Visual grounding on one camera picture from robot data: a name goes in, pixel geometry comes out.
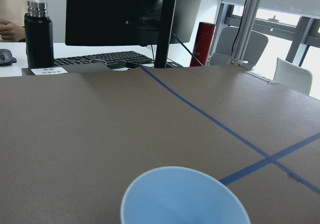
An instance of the blue tape line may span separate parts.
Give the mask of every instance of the blue tape line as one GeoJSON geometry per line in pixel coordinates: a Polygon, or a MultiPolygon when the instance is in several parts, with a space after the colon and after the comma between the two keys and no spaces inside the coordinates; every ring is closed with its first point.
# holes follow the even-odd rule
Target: blue tape line
{"type": "Polygon", "coordinates": [[[169,88],[165,83],[163,83],[161,80],[159,80],[156,76],[154,76],[151,72],[149,72],[146,68],[141,66],[141,69],[146,72],[149,76],[151,76],[154,80],[156,80],[159,84],[161,84],[164,88],[166,88],[170,93],[172,93],[174,96],[176,96],[177,98],[179,98],[180,100],[182,100],[183,102],[185,102],[187,105],[189,105],[190,107],[192,107],[193,109],[195,109],[196,111],[200,112],[201,114],[203,114],[204,116],[206,116],[207,118],[209,118],[211,121],[213,121],[214,123],[216,123],[219,127],[223,128],[224,130],[226,130],[227,132],[229,132],[231,135],[233,135],[234,137],[236,137],[237,139],[239,139],[240,141],[242,141],[243,143],[245,143],[247,146],[249,146],[250,148],[252,148],[253,150],[255,150],[256,152],[258,152],[259,154],[261,154],[262,156],[265,157],[265,159],[254,163],[244,169],[239,170],[238,172],[231,174],[223,179],[220,180],[221,183],[223,183],[224,185],[228,185],[230,183],[233,183],[241,178],[243,178],[244,176],[270,164],[270,163],[274,163],[275,165],[277,165],[279,168],[281,168],[283,171],[285,171],[286,173],[290,174],[291,176],[293,176],[294,178],[296,178],[297,180],[299,180],[300,182],[302,182],[304,185],[306,185],[308,188],[310,188],[311,190],[313,190],[314,192],[316,192],[317,194],[320,195],[320,189],[318,189],[317,187],[315,187],[314,185],[312,185],[311,183],[309,183],[308,181],[306,181],[305,179],[303,179],[302,177],[298,176],[297,174],[295,174],[293,171],[291,171],[290,169],[286,168],[284,165],[282,165],[281,163],[279,163],[277,160],[298,150],[299,148],[302,148],[304,146],[306,146],[307,144],[317,140],[320,138],[320,133],[317,133],[299,143],[296,143],[276,154],[273,154],[272,156],[269,156],[267,153],[265,153],[264,151],[262,151],[260,148],[256,147],[255,145],[253,145],[252,143],[250,143],[249,141],[247,141],[245,138],[241,137],[239,134],[237,134],[236,132],[232,131],[230,128],[228,128],[227,126],[225,126],[224,124],[222,124],[221,122],[219,122],[217,119],[213,118],[212,116],[210,116],[209,114],[207,114],[206,112],[204,112],[203,110],[199,109],[198,107],[196,107],[195,105],[193,105],[192,103],[190,103],[188,100],[186,100],[185,98],[181,97],[180,95],[178,95],[176,92],[174,92],[171,88],[169,88]]]}
{"type": "Polygon", "coordinates": [[[266,165],[268,165],[270,163],[271,162],[268,159],[263,159],[257,163],[254,163],[246,168],[243,168],[243,169],[237,171],[236,173],[233,173],[225,178],[222,178],[219,181],[224,185],[229,185],[229,184],[243,178],[244,176],[255,172],[256,170],[259,170],[260,168],[265,167],[266,165]]]}

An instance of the hand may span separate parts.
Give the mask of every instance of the hand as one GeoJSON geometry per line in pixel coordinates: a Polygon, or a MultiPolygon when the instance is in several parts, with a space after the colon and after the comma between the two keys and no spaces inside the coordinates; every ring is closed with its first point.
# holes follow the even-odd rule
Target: hand
{"type": "Polygon", "coordinates": [[[0,18],[0,35],[4,42],[19,42],[26,38],[25,28],[21,27],[11,21],[0,18]]]}

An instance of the water bottle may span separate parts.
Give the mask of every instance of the water bottle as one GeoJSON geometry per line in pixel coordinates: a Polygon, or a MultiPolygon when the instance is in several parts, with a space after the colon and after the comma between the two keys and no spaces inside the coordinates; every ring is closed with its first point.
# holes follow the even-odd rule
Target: water bottle
{"type": "Polygon", "coordinates": [[[24,15],[25,45],[28,68],[45,68],[54,64],[53,26],[48,16],[47,3],[28,1],[24,15]]]}

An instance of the keyboard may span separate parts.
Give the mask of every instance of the keyboard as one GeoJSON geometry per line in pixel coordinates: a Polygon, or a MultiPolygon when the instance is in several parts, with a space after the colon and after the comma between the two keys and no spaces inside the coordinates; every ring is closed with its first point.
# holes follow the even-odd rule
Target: keyboard
{"type": "Polygon", "coordinates": [[[111,69],[123,68],[119,61],[127,61],[136,64],[152,63],[153,59],[134,51],[121,51],[113,53],[99,53],[76,57],[55,58],[54,65],[77,65],[84,63],[98,63],[101,62],[111,69]]]}

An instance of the red bottle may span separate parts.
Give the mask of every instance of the red bottle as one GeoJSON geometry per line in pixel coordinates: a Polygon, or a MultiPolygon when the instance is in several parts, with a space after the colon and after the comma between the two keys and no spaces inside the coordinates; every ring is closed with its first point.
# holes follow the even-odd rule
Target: red bottle
{"type": "MultiPolygon", "coordinates": [[[[206,65],[208,60],[215,28],[215,24],[206,22],[200,22],[198,26],[192,53],[203,65],[206,65]]],[[[201,65],[194,58],[191,58],[190,67],[195,66],[201,65]]]]}

